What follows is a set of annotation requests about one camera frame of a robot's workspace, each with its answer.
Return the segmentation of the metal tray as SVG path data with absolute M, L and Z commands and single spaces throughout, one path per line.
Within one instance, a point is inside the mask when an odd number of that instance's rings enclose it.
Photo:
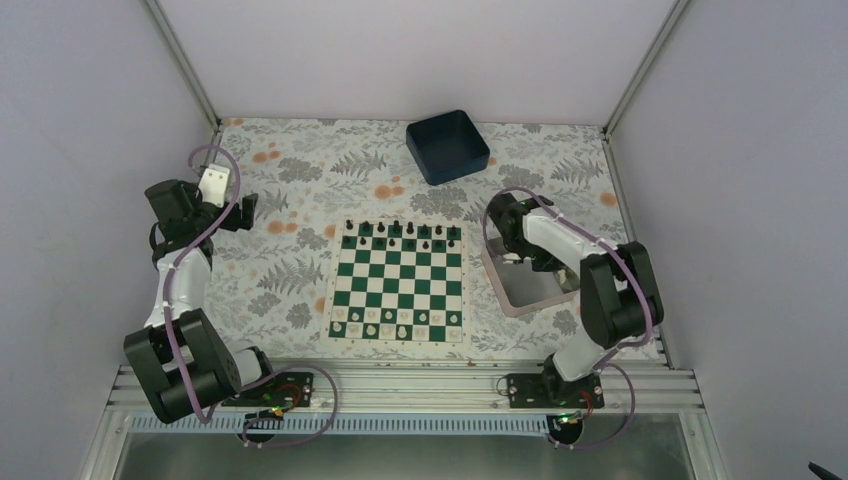
M 510 318 L 571 301 L 579 290 L 578 275 L 568 267 L 553 272 L 537 272 L 529 260 L 517 260 L 501 237 L 490 239 L 482 249 L 481 260 L 493 286 L 495 297 Z

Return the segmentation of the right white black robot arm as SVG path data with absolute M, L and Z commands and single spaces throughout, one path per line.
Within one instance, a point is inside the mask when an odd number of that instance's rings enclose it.
M 664 310 L 647 249 L 639 242 L 612 245 L 568 220 L 535 193 L 514 197 L 506 188 L 488 202 L 482 224 L 493 225 L 513 261 L 536 272 L 568 268 L 578 278 L 583 331 L 543 363 L 541 391 L 555 407 L 580 393 L 580 381 L 600 373 L 618 351 L 652 337 Z

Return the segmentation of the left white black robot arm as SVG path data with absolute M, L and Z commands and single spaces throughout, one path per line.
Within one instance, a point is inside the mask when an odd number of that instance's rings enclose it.
M 144 326 L 124 339 L 124 353 L 156 417 L 170 424 L 237 395 L 270 402 L 278 377 L 257 347 L 228 346 L 203 310 L 219 229 L 249 230 L 257 195 L 226 199 L 228 176 L 205 173 L 197 183 L 166 180 L 145 191 L 156 221 L 149 234 L 159 274 Z

